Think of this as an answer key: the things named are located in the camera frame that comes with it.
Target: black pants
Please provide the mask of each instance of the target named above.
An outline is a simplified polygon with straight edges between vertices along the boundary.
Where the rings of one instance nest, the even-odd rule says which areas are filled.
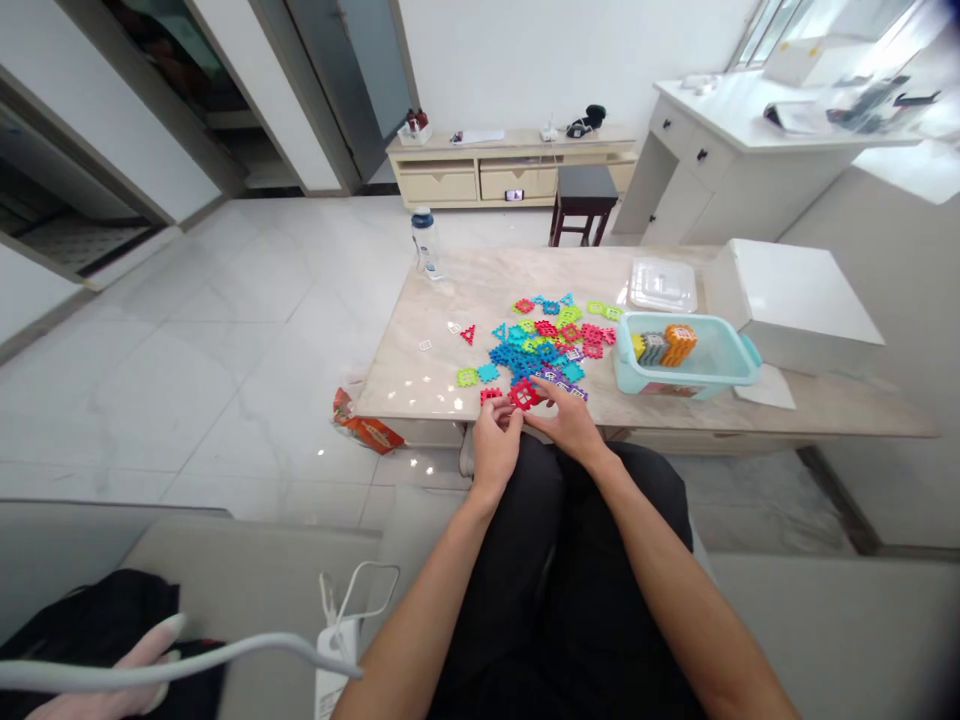
[[[692,549],[676,471],[652,450],[609,446]],[[593,480],[526,433],[470,578],[431,710],[431,718],[467,717],[704,717],[644,603]]]

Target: coffee table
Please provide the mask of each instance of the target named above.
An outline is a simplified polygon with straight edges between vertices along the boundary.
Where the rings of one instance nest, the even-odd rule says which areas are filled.
[[[457,386],[457,370],[489,362],[499,344],[492,330],[520,316],[511,305],[541,294],[559,299],[567,292],[586,311],[600,301],[633,309],[627,293],[633,259],[645,255],[689,263],[697,271],[699,313],[709,313],[700,279],[705,263],[720,248],[542,248],[453,251],[442,258],[443,280],[432,281],[415,268],[400,291],[380,341],[358,415],[383,419],[414,446],[458,446],[465,423],[480,411],[481,383]],[[530,316],[541,319],[539,308]],[[615,323],[584,315],[601,327]],[[448,331],[448,323],[476,325],[472,346]],[[420,350],[429,340],[431,347]],[[784,371],[796,410],[738,399],[726,390],[707,401],[625,395],[616,386],[613,348],[600,360],[584,360],[586,377],[577,382],[589,393],[590,414],[608,439],[637,442],[660,452],[699,455],[752,455],[799,448],[842,436],[936,437],[927,415],[881,381],[838,376],[812,377]],[[512,377],[499,368],[506,394]],[[534,412],[550,415],[543,405]]]

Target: cabinet drawer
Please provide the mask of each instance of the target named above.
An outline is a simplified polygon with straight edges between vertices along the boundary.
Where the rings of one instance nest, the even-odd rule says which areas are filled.
[[[718,190],[736,156],[737,151],[712,132],[697,128],[680,160],[708,189]]]
[[[556,189],[556,168],[484,170],[480,166],[480,197],[483,200],[503,200],[507,190],[523,190],[525,198],[553,197]]]
[[[397,178],[405,200],[432,202],[476,200],[476,175],[471,173],[432,173],[403,175]]]
[[[684,115],[676,105],[663,97],[657,100],[650,118],[650,131],[660,138],[674,155],[682,156],[696,128],[697,124],[693,119]]]
[[[697,224],[712,197],[713,193],[692,172],[678,164],[656,211],[650,217],[641,244],[680,245]]]
[[[618,193],[625,193],[630,187],[630,180],[633,178],[633,171],[636,170],[636,163],[622,163],[620,165],[610,166],[610,177],[613,178],[613,184]]]

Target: marble table top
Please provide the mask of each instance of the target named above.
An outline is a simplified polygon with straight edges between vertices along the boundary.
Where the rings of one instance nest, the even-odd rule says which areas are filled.
[[[559,299],[573,293],[586,313],[587,302],[601,301],[625,310],[633,258],[650,255],[687,262],[697,270],[699,313],[708,313],[700,268],[719,247],[677,248],[542,248],[452,251],[441,258],[446,273],[432,281],[411,268],[393,316],[380,341],[363,392],[358,415],[377,418],[475,420],[483,387],[510,388],[510,371],[499,368],[489,386],[457,387],[457,370],[489,362],[487,352],[499,344],[491,332],[501,323],[516,324],[511,305],[521,297],[542,294]],[[542,318],[539,308],[530,313]],[[584,315],[600,327],[615,323]],[[464,329],[476,324],[473,346],[449,332],[448,323]],[[420,350],[422,341],[432,347]],[[863,435],[935,437],[932,421],[891,388],[835,376],[812,377],[784,372],[797,405],[783,410],[736,398],[726,390],[711,400],[626,395],[616,386],[612,348],[601,360],[583,361],[586,377],[577,385],[589,393],[588,407],[598,425],[657,430],[788,433],[804,436]],[[550,415],[544,404],[537,414]]]

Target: orange bag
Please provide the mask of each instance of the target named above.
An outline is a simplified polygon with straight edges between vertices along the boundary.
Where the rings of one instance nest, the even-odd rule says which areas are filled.
[[[346,390],[337,388],[333,398],[333,422],[344,428],[350,437],[381,455],[403,445],[404,439],[379,420],[354,415],[352,403]]]

